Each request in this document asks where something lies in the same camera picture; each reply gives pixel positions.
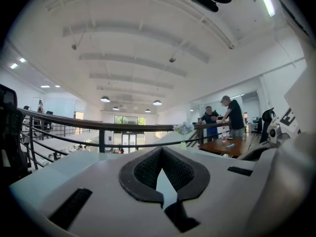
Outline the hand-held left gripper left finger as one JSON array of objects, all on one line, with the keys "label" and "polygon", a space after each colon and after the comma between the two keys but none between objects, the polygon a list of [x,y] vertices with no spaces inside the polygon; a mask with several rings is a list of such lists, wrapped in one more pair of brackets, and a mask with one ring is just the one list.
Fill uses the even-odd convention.
[{"label": "hand-held left gripper left finger", "polygon": [[[160,204],[137,201],[119,182],[129,155],[72,153],[13,183],[18,204],[46,234],[178,234]],[[91,195],[66,228],[56,211],[76,191]]]}]

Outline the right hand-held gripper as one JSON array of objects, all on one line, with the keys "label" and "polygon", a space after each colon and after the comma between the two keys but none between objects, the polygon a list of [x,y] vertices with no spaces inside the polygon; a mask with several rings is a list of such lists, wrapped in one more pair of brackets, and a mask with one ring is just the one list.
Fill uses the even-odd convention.
[{"label": "right hand-held gripper", "polygon": [[279,147],[309,135],[309,68],[306,68],[285,93],[287,109],[268,126],[268,142]]}]

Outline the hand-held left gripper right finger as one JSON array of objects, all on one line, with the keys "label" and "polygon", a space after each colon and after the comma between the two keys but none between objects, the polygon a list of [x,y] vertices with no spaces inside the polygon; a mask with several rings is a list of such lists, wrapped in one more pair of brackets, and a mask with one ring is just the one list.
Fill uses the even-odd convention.
[{"label": "hand-held left gripper right finger", "polygon": [[263,237],[277,228],[271,188],[276,150],[258,161],[163,147],[164,166],[189,176],[177,188],[175,222],[166,237]]}]

